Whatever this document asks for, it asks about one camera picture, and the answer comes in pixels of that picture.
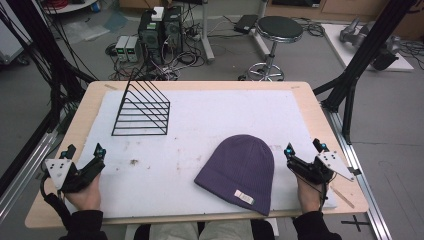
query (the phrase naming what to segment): round stool seat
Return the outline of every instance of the round stool seat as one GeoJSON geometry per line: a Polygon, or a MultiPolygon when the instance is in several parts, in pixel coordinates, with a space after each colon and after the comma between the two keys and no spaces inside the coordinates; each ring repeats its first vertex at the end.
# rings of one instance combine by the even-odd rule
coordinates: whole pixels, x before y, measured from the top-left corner
{"type": "Polygon", "coordinates": [[[257,32],[264,38],[275,42],[293,43],[302,37],[303,28],[293,19],[269,16],[257,22],[257,32]]]}

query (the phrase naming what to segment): white label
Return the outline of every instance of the white label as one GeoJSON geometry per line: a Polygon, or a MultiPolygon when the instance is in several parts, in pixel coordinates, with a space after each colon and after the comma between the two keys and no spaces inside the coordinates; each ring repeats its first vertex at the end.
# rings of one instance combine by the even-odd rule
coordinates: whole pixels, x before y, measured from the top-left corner
{"type": "Polygon", "coordinates": [[[249,195],[246,195],[246,194],[240,192],[239,190],[236,190],[236,192],[234,193],[234,196],[240,198],[242,201],[247,202],[250,205],[253,205],[253,203],[255,202],[255,199],[253,199],[249,195]]]}

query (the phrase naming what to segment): purple beanie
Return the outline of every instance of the purple beanie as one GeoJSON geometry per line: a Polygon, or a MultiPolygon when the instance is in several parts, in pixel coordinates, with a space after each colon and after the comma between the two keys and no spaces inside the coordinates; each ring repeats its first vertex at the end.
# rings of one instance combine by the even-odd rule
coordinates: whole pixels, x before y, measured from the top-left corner
{"type": "Polygon", "coordinates": [[[268,145],[250,135],[225,139],[194,182],[229,203],[268,216],[274,157],[268,145]]]}

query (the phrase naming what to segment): black chair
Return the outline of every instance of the black chair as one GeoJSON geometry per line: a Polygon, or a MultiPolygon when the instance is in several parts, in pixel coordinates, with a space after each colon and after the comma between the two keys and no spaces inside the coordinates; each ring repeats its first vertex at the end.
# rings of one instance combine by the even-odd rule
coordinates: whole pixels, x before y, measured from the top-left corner
{"type": "MultiPolygon", "coordinates": [[[[252,81],[272,81],[271,78],[284,80],[284,73],[274,65],[275,49],[277,43],[294,43],[299,41],[303,34],[303,28],[296,21],[280,16],[263,17],[256,23],[256,31],[263,38],[273,41],[271,52],[265,63],[256,63],[247,71],[247,77],[252,81]]],[[[239,80],[245,80],[246,76],[240,76],[239,80]]]]}

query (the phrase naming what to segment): black rack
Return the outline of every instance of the black rack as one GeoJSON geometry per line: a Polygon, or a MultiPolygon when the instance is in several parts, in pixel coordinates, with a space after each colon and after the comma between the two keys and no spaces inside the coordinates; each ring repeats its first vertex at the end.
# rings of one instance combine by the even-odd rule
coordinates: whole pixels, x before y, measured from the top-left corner
{"type": "Polygon", "coordinates": [[[152,82],[128,80],[112,136],[166,135],[170,108],[152,82]]]}

